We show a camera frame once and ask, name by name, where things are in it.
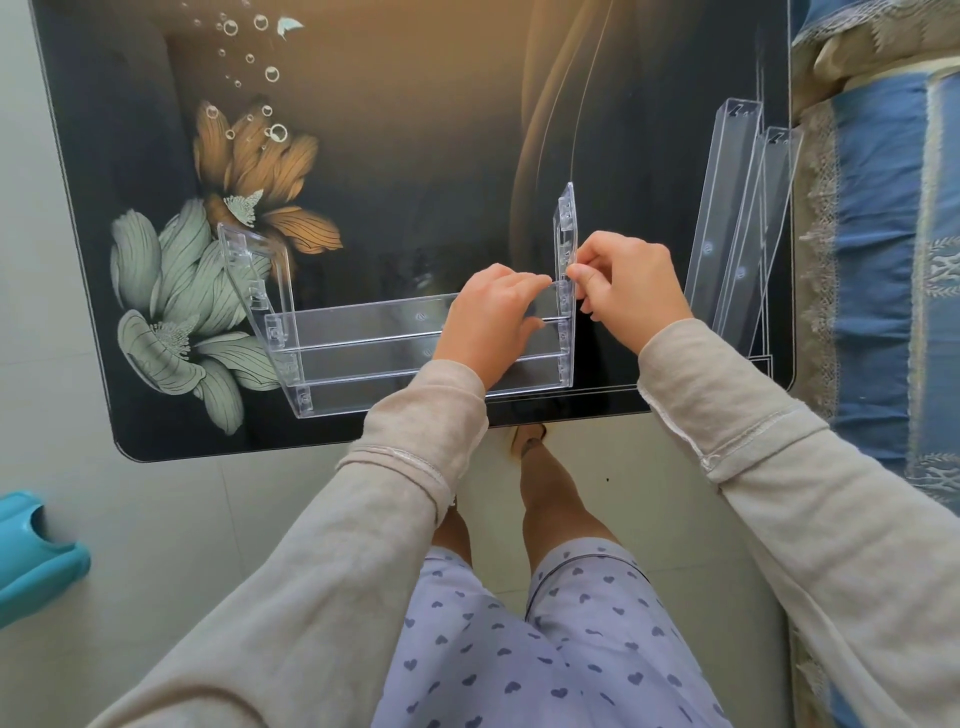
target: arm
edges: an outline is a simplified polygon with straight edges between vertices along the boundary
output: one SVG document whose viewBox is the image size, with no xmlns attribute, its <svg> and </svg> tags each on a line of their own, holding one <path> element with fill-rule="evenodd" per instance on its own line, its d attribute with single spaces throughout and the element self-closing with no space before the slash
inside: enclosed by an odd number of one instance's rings
<svg viewBox="0 0 960 728">
<path fill-rule="evenodd" d="M 662 246 L 597 233 L 578 263 L 584 310 L 640 352 L 640 393 L 859 717 L 960 725 L 960 521 L 693 320 Z"/>
<path fill-rule="evenodd" d="M 427 364 L 375 406 L 267 562 L 91 728 L 370 725 L 434 528 L 487 430 L 484 395 L 542 326 L 548 277 L 493 266 Z"/>
</svg>

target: glass tabletop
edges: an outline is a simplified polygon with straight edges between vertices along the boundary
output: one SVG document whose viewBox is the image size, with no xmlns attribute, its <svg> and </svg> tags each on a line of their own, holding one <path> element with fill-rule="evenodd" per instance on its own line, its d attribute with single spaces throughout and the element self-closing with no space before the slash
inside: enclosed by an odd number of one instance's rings
<svg viewBox="0 0 960 728">
<path fill-rule="evenodd" d="M 715 110 L 760 92 L 788 120 L 785 0 L 34 11 L 111 421 L 138 460 L 359 433 L 362 415 L 293 418 L 208 252 L 217 224 L 287 251 L 298 309 L 441 296 L 494 262 L 554 275 L 573 181 L 582 240 L 663 242 L 683 279 Z M 790 279 L 787 246 L 757 350 L 781 383 Z M 491 402 L 492 424 L 644 408 L 635 358 L 583 316 L 575 362 L 572 390 Z"/>
</svg>

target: tile floor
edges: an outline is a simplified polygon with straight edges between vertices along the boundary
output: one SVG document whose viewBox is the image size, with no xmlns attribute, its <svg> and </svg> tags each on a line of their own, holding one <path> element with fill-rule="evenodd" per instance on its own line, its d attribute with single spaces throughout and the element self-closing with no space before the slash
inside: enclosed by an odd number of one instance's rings
<svg viewBox="0 0 960 728">
<path fill-rule="evenodd" d="M 138 465 L 113 445 L 26 2 L 0 8 L 0 492 L 49 503 L 93 551 L 84 583 L 0 631 L 5 728 L 82 726 L 270 553 L 343 447 Z M 522 610 L 527 567 L 507 433 L 460 502 L 476 568 Z M 790 724 L 780 608 L 723 501 L 650 416 L 556 426 L 551 448 L 636 554 L 734 725 Z"/>
</svg>

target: clear plastic panel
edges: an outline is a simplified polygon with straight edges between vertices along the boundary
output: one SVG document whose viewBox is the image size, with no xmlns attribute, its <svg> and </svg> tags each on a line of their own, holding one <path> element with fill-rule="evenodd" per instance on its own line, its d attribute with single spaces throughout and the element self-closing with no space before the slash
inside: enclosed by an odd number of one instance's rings
<svg viewBox="0 0 960 728">
<path fill-rule="evenodd" d="M 565 389 L 563 358 L 518 361 L 487 394 L 488 399 Z M 380 400 L 403 389 L 415 374 L 379 379 L 354 379 L 326 384 L 304 384 L 283 389 L 300 418 L 366 412 Z"/>
<path fill-rule="evenodd" d="M 342 346 L 384 339 L 439 334 L 450 305 L 457 298 L 426 296 L 384 303 L 362 303 L 336 308 L 314 308 L 265 316 L 268 346 L 272 352 L 288 349 Z M 528 315 L 544 321 L 569 318 L 573 306 L 572 283 L 554 282 L 530 306 Z"/>
<path fill-rule="evenodd" d="M 745 234 L 737 240 L 713 330 L 747 356 L 756 335 L 766 281 L 780 243 L 803 133 L 771 127 L 759 140 L 759 185 Z"/>
<path fill-rule="evenodd" d="M 553 223 L 557 280 L 528 312 L 546 327 L 490 397 L 573 384 L 576 302 L 565 277 L 579 242 L 572 183 Z M 433 356 L 456 294 L 297 311 L 286 249 L 250 230 L 221 225 L 218 232 L 230 280 L 298 417 L 366 411 Z M 271 270 L 276 285 L 266 281 Z"/>
<path fill-rule="evenodd" d="M 726 263 L 743 218 L 756 139 L 763 118 L 757 101 L 729 99 L 717 111 L 693 253 L 686 277 L 686 299 L 693 315 L 712 322 Z"/>
<path fill-rule="evenodd" d="M 433 358 L 439 340 L 440 334 L 432 333 L 405 339 L 380 339 L 301 350 L 300 366 L 284 373 L 284 382 L 296 386 L 415 374 Z M 530 337 L 521 360 L 557 358 L 568 351 L 569 322 L 553 321 Z"/>
</svg>

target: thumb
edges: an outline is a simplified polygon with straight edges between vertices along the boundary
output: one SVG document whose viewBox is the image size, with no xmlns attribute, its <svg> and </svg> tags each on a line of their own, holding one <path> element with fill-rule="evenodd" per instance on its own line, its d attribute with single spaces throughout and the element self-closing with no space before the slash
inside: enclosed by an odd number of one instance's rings
<svg viewBox="0 0 960 728">
<path fill-rule="evenodd" d="M 536 316 L 529 316 L 523 320 L 523 323 L 520 324 L 520 343 L 523 344 L 523 348 L 527 347 L 527 340 L 533 334 L 534 331 L 539 331 L 541 328 L 545 327 L 546 324 L 542 319 L 538 319 Z"/>
<path fill-rule="evenodd" d="M 596 310 L 597 304 L 601 303 L 610 290 L 610 282 L 596 268 L 583 263 L 573 263 L 566 269 L 566 274 L 580 286 Z"/>
</svg>

